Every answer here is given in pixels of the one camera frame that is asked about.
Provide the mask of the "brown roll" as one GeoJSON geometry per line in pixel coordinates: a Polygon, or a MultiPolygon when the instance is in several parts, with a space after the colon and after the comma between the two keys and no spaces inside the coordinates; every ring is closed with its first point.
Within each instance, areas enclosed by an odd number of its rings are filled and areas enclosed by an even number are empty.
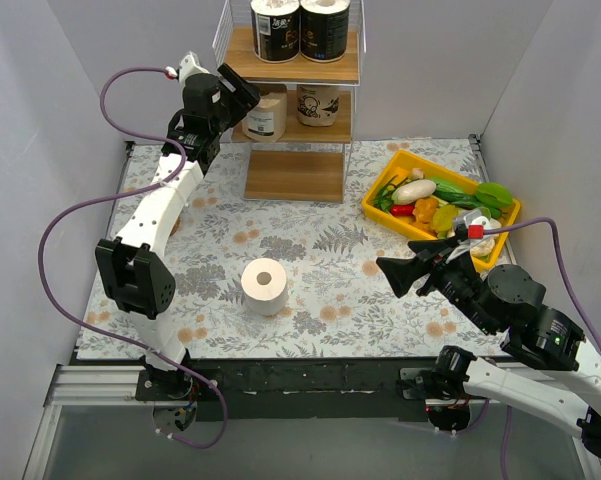
{"type": "Polygon", "coordinates": [[[257,84],[260,101],[242,121],[242,133],[251,140],[273,143],[285,133],[287,87],[284,84],[257,84]]]}
{"type": "Polygon", "coordinates": [[[329,127],[339,111],[338,86],[299,84],[297,86],[297,119],[310,127],[329,127]]]}

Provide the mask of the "black roll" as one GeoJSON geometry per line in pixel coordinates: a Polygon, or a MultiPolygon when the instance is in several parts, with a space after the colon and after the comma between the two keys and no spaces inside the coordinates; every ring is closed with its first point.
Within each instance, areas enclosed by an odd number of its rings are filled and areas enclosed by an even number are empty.
{"type": "Polygon", "coordinates": [[[254,52],[267,63],[293,60],[300,50],[300,2],[250,2],[254,52]]]}
{"type": "Polygon", "coordinates": [[[346,52],[350,2],[300,2],[300,52],[308,60],[333,62],[346,52]]]}

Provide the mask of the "white unwrapped paper roll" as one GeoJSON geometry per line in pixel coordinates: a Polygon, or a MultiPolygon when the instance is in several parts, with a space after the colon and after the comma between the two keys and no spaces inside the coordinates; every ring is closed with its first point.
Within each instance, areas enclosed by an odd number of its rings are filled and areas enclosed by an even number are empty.
{"type": "Polygon", "coordinates": [[[276,315],[288,300],[286,271],[273,259],[251,261],[242,273],[241,286],[247,307],[259,315],[276,315]]]}

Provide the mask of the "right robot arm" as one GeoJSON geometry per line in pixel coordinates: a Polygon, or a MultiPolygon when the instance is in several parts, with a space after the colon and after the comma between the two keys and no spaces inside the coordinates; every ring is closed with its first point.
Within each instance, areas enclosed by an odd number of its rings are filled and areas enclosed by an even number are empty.
{"type": "Polygon", "coordinates": [[[413,258],[379,257],[376,264],[397,297],[423,279],[417,295],[439,292],[482,333],[503,334],[503,352],[560,385],[538,383],[453,345],[412,385],[434,398],[496,400],[562,428],[601,459],[601,355],[582,328],[545,305],[545,287],[523,268],[505,264],[481,276],[469,254],[452,255],[458,244],[412,241],[413,258]]]}

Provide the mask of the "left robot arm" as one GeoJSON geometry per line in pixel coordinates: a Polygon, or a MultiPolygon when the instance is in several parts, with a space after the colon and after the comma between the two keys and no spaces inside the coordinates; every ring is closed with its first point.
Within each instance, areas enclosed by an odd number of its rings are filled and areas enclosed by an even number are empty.
{"type": "Polygon", "coordinates": [[[149,348],[142,359],[149,381],[180,400],[197,382],[180,367],[188,352],[165,314],[176,293],[164,263],[166,245],[189,196],[219,154],[221,137],[255,108],[260,93],[228,64],[211,74],[193,54],[167,74],[182,87],[183,107],[167,127],[154,189],[113,239],[98,242],[95,257],[106,296],[149,348]]]}

